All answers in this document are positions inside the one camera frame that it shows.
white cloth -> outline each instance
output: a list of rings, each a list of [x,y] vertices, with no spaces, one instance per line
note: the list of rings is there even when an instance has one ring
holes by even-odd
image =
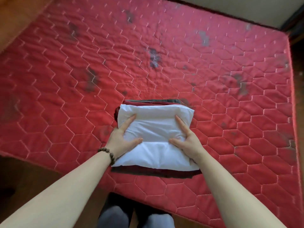
[[[132,106],[120,105],[118,128],[133,114],[134,122],[125,131],[124,138],[131,141],[143,138],[143,142],[116,160],[115,166],[138,165],[154,169],[193,171],[199,167],[179,148],[168,142],[169,138],[185,140],[175,121],[178,115],[190,126],[194,110],[183,105]]]

right hand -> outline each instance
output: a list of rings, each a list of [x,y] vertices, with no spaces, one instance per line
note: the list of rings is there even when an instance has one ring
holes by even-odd
[[[180,148],[188,157],[195,161],[203,152],[203,146],[195,133],[177,115],[175,115],[175,120],[187,138],[184,142],[176,138],[170,138],[169,143]]]

finger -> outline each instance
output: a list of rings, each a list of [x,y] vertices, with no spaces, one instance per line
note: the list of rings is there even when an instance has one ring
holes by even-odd
[[[134,149],[138,144],[141,144],[142,141],[143,141],[142,138],[135,138],[134,140],[130,141],[129,142],[129,145],[130,145],[129,150]]]
[[[188,128],[188,126],[183,122],[183,120],[180,119],[179,116],[175,115],[175,120],[180,127],[181,131],[184,132],[187,136],[190,135],[191,130]]]
[[[171,143],[172,145],[175,145],[176,147],[178,147],[180,149],[182,149],[184,147],[184,142],[182,142],[176,138],[170,138],[169,143]]]
[[[130,126],[130,124],[135,120],[136,118],[136,114],[132,115],[131,117],[129,117],[120,127],[120,129],[125,132],[126,129]]]

red mattress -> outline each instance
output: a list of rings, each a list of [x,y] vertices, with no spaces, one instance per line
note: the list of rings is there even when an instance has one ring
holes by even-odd
[[[0,63],[2,155],[67,173],[107,141],[124,99],[179,98],[205,149],[287,227],[303,224],[284,33],[166,0],[56,0]],[[202,175],[108,170],[100,186],[224,227]]]

folded clothes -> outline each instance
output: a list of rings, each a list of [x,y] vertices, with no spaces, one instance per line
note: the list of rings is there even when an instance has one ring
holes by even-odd
[[[142,137],[144,141],[117,159],[112,171],[175,178],[200,174],[198,166],[191,159],[179,148],[168,143],[171,137],[185,139],[174,115],[178,115],[189,126],[193,112],[192,109],[176,102],[124,101],[114,115],[118,127],[137,113],[124,138],[132,140]]]

